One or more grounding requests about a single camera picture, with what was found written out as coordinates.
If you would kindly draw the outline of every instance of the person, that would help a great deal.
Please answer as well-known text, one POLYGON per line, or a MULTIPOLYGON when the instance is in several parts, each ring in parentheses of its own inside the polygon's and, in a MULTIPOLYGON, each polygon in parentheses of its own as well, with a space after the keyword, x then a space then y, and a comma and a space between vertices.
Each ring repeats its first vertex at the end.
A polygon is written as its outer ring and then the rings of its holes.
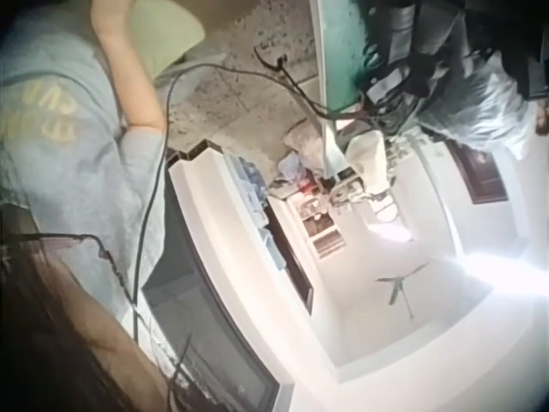
POLYGON ((228 410, 120 325, 141 230, 142 279, 164 237, 166 117, 129 36, 133 6, 93 0, 85 21, 31 9, 3 39, 3 401, 18 409, 228 410))

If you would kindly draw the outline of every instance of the white plastic bag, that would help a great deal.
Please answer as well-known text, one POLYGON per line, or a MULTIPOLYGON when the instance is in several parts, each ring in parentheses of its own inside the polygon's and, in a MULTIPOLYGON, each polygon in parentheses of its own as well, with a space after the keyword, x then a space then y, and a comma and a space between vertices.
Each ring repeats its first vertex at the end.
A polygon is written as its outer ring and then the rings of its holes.
POLYGON ((499 55, 487 63, 476 58, 474 64, 470 77, 449 81, 442 96, 419 115, 419 123, 476 150, 506 147, 520 160, 534 135, 536 105, 518 94, 499 55))
POLYGON ((310 122, 297 124, 283 138, 284 144, 299 154, 304 167, 315 176, 323 176, 323 139, 310 122))

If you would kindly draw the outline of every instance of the hand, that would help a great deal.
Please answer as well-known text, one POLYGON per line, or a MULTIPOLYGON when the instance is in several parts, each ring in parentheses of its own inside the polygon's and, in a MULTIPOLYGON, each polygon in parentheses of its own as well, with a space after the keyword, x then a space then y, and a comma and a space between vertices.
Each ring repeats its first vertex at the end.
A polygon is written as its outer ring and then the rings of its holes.
POLYGON ((136 0, 92 0, 92 27, 98 37, 126 35, 136 0))

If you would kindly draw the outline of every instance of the electrical wire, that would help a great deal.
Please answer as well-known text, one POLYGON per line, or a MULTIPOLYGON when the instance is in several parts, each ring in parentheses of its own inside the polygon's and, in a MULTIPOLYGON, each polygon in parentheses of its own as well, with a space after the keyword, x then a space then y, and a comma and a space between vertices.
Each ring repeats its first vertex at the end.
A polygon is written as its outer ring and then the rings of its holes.
MULTIPOLYGON (((175 89, 175 86, 178 83, 178 80, 181 78, 181 76, 183 76, 183 75, 185 75, 185 74, 187 74, 187 73, 189 73, 193 70, 206 68, 206 67, 211 67, 211 68, 214 68, 214 69, 224 70, 224 71, 229 72, 229 73, 234 73, 234 74, 239 74, 239 75, 246 75, 246 76, 255 76, 255 77, 263 78, 265 80, 269 80, 271 82, 274 82, 275 84, 278 84, 279 86, 286 89, 290 93, 298 96, 300 99, 304 99, 311 106, 311 109, 313 109, 314 112, 319 112, 317 114, 319 117, 323 117, 323 118, 326 118, 326 119, 329 119, 329 120, 336 120, 336 119, 341 118, 340 117, 341 114, 339 114, 337 116, 332 116, 332 115, 329 115, 327 113, 320 112, 318 110, 318 108, 323 108, 325 110, 328 110, 328 108, 326 106, 321 105, 320 103, 315 102, 314 100, 311 100, 308 96, 306 96, 306 93, 294 81, 292 81, 292 83, 297 86, 299 91, 295 89, 296 86, 288 85, 284 82, 281 82, 278 79, 273 78, 272 76, 265 75, 263 73, 256 72, 256 71, 231 69, 231 68, 228 68, 228 67, 223 66, 221 64, 197 63, 197 64, 194 64, 194 65, 182 68, 175 75, 175 77, 173 78, 172 83, 170 84, 170 87, 168 89, 167 96, 166 96, 166 106, 165 106, 165 110, 166 110, 166 133, 165 133, 165 137, 164 137, 164 147, 162 149, 162 155, 161 155, 162 157, 160 159, 158 169, 156 171, 156 177, 155 177, 155 180, 154 180, 153 192, 151 194, 150 201, 148 202, 148 206, 147 206, 147 209, 145 211, 145 216, 143 217, 143 223, 142 223, 141 232, 140 232, 140 235, 139 235, 139 242, 138 242, 138 245, 137 245, 136 271, 135 271, 135 274, 134 274, 134 285, 133 285, 134 287, 133 287, 133 294, 132 294, 132 301, 131 301, 132 305, 134 305, 135 307, 137 307, 137 303, 138 303, 138 300, 139 300, 139 275, 141 273, 140 272, 140 270, 141 270, 141 260, 142 260, 142 253, 143 253, 143 245, 144 245, 144 241, 145 241, 145 234, 146 234, 146 230, 147 230, 148 217, 150 216, 151 210, 153 208, 154 199, 156 198, 156 193, 158 191, 158 187, 159 187, 159 184, 160 184, 160 176, 161 176, 162 171, 164 169, 163 166, 165 165, 167 142, 170 138, 170 123, 171 123, 170 122, 170 103, 172 101, 173 90, 175 89)), ((345 114, 346 116, 350 116, 350 118, 357 118, 356 113, 342 113, 342 114, 345 114)), ((134 337, 134 341, 136 343, 139 343, 139 329, 137 327, 137 320, 138 320, 137 313, 134 312, 133 337, 134 337)))

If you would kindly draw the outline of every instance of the gray sweatshirt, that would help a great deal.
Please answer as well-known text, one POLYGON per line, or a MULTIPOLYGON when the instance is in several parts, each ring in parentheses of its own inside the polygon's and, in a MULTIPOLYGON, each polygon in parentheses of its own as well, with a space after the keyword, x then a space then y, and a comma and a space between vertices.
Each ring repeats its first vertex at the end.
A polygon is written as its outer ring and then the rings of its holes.
MULTIPOLYGON (((2 198, 30 209, 41 233, 93 234, 131 292, 138 241, 162 159, 155 130, 124 132, 91 27, 61 9, 18 21, 0 51, 2 198)), ((140 284, 164 245, 164 173, 148 218, 140 284)), ((98 247, 59 252, 81 285, 117 318, 128 309, 98 247)))

